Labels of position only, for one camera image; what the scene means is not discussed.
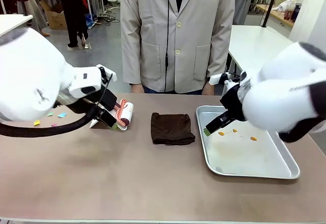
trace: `blue sticky note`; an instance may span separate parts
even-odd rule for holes
[[[67,115],[66,113],[62,113],[62,114],[58,115],[58,117],[63,118],[63,117],[65,117],[66,115]]]

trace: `gray pants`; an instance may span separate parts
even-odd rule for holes
[[[28,0],[27,2],[25,2],[25,6],[26,6],[27,14],[33,16],[31,27],[38,32],[46,28],[47,23],[35,0]],[[19,14],[24,13],[21,2],[17,2],[17,9]]]
[[[233,24],[243,25],[245,23],[251,0],[235,0]]]

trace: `brown cloth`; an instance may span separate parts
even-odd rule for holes
[[[154,144],[189,145],[195,141],[189,115],[152,114],[151,135]]]

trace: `black pants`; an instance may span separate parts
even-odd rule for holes
[[[77,35],[88,38],[87,25],[85,20],[86,7],[83,0],[61,0],[66,18],[69,41],[71,45],[77,45]]]

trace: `silver tray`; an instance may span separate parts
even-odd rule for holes
[[[234,121],[207,137],[204,133],[206,125],[224,112],[222,106],[202,106],[196,110],[206,163],[214,173],[276,179],[300,176],[298,165],[275,132],[255,128],[248,122]]]

